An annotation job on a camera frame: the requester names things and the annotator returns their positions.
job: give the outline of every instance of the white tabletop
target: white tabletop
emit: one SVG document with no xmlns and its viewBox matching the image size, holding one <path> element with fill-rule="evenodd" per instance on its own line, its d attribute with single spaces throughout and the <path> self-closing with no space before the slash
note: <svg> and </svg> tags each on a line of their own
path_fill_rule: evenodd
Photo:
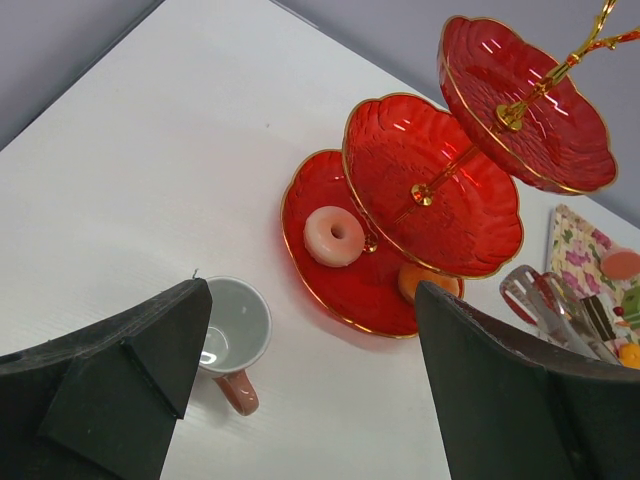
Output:
<svg viewBox="0 0 640 480">
<path fill-rule="evenodd" d="M 332 320 L 280 234 L 298 164 L 340 146 L 357 102 L 393 91 L 411 89 L 267 0 L 165 2 L 0 153 L 0 354 L 196 268 L 238 276 L 274 317 L 249 370 L 262 405 L 242 418 L 199 374 L 163 479 L 449 478 L 418 340 Z M 526 240 L 510 267 L 543 269 L 561 201 L 640 247 L 640 231 L 587 198 L 519 189 Z M 468 282 L 466 299 L 517 323 L 501 278 Z"/>
</svg>

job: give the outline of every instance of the gray wall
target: gray wall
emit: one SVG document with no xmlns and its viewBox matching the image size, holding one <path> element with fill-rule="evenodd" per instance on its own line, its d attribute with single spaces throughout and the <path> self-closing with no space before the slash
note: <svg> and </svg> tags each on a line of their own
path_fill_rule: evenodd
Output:
<svg viewBox="0 0 640 480">
<path fill-rule="evenodd" d="M 434 100 L 436 51 L 445 20 L 457 14 L 497 18 L 556 58 L 588 35 L 603 0 L 279 0 L 320 30 Z M 614 35 L 640 24 L 640 2 L 620 0 L 607 22 Z M 573 72 L 600 110 L 620 163 L 617 183 L 594 198 L 640 226 L 640 41 L 599 51 Z"/>
<path fill-rule="evenodd" d="M 161 0 L 0 0 L 0 149 Z"/>
</svg>

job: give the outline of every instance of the metal tongs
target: metal tongs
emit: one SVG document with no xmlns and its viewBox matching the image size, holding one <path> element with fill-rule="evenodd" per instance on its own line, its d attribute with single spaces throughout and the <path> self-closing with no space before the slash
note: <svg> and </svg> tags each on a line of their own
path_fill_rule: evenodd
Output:
<svg viewBox="0 0 640 480">
<path fill-rule="evenodd" d="M 555 273 L 541 275 L 522 265 L 502 281 L 500 293 L 522 320 L 537 326 L 559 346 L 585 357 L 619 364 L 618 358 L 598 339 L 573 290 Z"/>
</svg>

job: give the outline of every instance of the mug handle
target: mug handle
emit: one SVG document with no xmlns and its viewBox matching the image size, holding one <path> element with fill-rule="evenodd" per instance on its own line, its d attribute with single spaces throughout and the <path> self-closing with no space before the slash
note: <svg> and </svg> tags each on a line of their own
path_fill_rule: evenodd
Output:
<svg viewBox="0 0 640 480">
<path fill-rule="evenodd" d="M 214 378 L 224 396 L 236 411 L 243 416 L 251 415 L 258 409 L 258 395 L 247 377 L 247 372 L 229 373 L 219 378 Z"/>
</svg>

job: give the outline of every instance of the mug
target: mug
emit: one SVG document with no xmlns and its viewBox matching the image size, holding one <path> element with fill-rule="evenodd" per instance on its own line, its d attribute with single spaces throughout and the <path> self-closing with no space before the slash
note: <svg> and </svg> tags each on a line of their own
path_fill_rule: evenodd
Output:
<svg viewBox="0 0 640 480">
<path fill-rule="evenodd" d="M 207 279 L 212 305 L 200 368 L 210 373 L 241 415 L 258 408 L 258 396 L 246 369 L 267 349 L 271 314 L 260 293 L 232 277 Z"/>
</svg>

